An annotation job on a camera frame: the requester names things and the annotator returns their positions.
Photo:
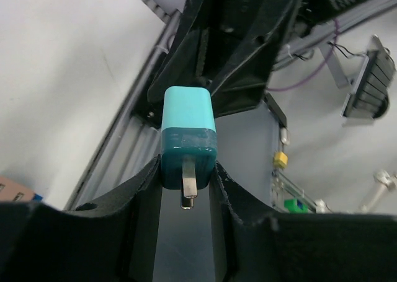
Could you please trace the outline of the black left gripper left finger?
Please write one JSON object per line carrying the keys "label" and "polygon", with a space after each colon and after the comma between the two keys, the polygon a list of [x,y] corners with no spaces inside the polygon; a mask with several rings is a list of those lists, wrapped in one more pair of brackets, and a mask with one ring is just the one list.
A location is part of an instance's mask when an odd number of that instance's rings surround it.
{"label": "black left gripper left finger", "polygon": [[74,210],[39,201],[1,203],[1,280],[151,281],[161,197],[155,157]]}

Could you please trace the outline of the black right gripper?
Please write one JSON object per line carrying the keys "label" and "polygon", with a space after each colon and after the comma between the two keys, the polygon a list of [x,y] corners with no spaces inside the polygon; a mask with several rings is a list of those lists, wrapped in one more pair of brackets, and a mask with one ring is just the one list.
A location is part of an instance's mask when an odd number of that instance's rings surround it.
{"label": "black right gripper", "polygon": [[151,104],[172,86],[204,87],[222,117],[259,105],[302,0],[186,0],[177,46],[147,92]]}

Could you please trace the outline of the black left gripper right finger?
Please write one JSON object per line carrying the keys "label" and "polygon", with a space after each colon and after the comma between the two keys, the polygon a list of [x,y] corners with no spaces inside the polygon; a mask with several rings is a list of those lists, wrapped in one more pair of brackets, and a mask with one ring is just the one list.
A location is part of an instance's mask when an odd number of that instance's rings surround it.
{"label": "black left gripper right finger", "polygon": [[396,218],[281,213],[216,164],[209,183],[217,281],[395,281]]}

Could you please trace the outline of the teal charger plug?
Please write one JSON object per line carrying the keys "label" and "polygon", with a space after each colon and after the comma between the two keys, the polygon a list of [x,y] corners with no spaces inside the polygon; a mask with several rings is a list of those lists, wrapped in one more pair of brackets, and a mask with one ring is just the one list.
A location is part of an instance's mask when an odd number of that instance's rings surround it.
{"label": "teal charger plug", "polygon": [[217,154],[209,91],[202,87],[168,88],[161,123],[162,185],[181,191],[182,209],[192,209],[198,191],[207,187]]}

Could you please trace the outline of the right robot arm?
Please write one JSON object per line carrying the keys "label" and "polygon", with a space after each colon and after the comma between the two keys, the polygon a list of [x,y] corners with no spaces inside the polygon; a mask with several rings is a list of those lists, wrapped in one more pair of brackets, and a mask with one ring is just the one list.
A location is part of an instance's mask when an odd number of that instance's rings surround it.
{"label": "right robot arm", "polygon": [[276,57],[297,23],[309,29],[367,0],[186,0],[171,50],[147,91],[203,87],[217,117],[258,106]]}

